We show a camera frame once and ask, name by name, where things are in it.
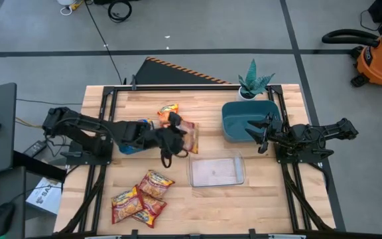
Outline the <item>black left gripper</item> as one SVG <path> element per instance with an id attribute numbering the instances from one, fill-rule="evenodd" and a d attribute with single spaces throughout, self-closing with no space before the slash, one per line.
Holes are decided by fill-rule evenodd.
<path id="1" fill-rule="evenodd" d="M 180 128 L 181 121 L 178 114 L 170 112 L 169 127 L 150 130 L 144 134 L 144 148 L 160 148 L 160 160 L 164 168 L 169 168 L 172 165 L 172 156 L 179 154 L 184 148 L 183 137 L 186 131 Z"/>

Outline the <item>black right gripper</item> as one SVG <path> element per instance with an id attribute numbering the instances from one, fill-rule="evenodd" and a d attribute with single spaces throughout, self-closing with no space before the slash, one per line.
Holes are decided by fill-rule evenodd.
<path id="1" fill-rule="evenodd" d="M 249 120 L 247 123 L 254 127 L 264 129 L 263 132 L 253 131 L 252 129 L 245 130 L 254 139 L 256 144 L 261 144 L 259 153 L 266 152 L 269 141 L 279 142 L 283 136 L 282 121 L 271 114 L 268 114 L 262 120 Z"/>

